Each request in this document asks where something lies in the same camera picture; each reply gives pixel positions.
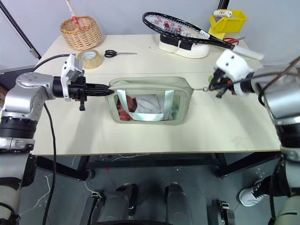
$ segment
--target basket handle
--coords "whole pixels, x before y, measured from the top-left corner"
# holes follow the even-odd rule
[[[69,7],[69,10],[71,12],[71,15],[72,15],[72,20],[74,21],[74,23],[76,25],[79,25],[79,22],[78,22],[78,17],[76,16],[72,6],[71,6],[71,3],[70,3],[70,0],[66,0],[66,3],[67,3],[67,6]]]

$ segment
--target gray wall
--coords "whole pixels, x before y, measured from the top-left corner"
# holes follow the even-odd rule
[[[247,45],[265,54],[265,64],[288,63],[300,55],[300,0],[230,0],[249,21],[241,36]]]
[[[71,17],[65,0],[3,0],[29,40],[43,54]],[[145,12],[164,12],[209,28],[218,0],[71,0],[77,15],[96,19],[104,34],[151,34],[142,22]]]
[[[2,1],[41,54],[60,35],[60,24],[70,17],[65,0]],[[147,11],[170,14],[208,30],[209,16],[218,3],[219,0],[71,0],[74,11],[94,17],[104,34],[154,33],[141,20]],[[241,9],[248,16],[241,35],[251,49],[265,54],[264,63],[288,62],[300,53],[300,0],[230,0],[229,8]],[[11,39],[8,34],[1,35],[6,41]]]
[[[0,11],[0,73],[12,68],[35,65],[38,62]]]

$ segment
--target black wheel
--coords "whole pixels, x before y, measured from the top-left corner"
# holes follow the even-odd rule
[[[96,172],[95,170],[87,170],[87,178],[86,180],[91,180],[95,177]]]

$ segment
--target racket strings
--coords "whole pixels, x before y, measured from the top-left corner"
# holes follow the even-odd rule
[[[172,34],[181,35],[188,38],[207,39],[199,30],[189,26],[184,22],[172,18],[164,18],[159,15],[147,15],[145,19],[159,28]]]

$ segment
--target racket handle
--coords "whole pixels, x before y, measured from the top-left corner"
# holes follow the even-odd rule
[[[245,55],[247,57],[250,57],[252,59],[255,60],[262,60],[264,55],[260,54],[258,52],[254,52],[252,50],[249,50],[247,48],[243,48],[243,47],[239,47],[238,45],[234,45],[233,50],[235,53],[241,54],[241,55]]]

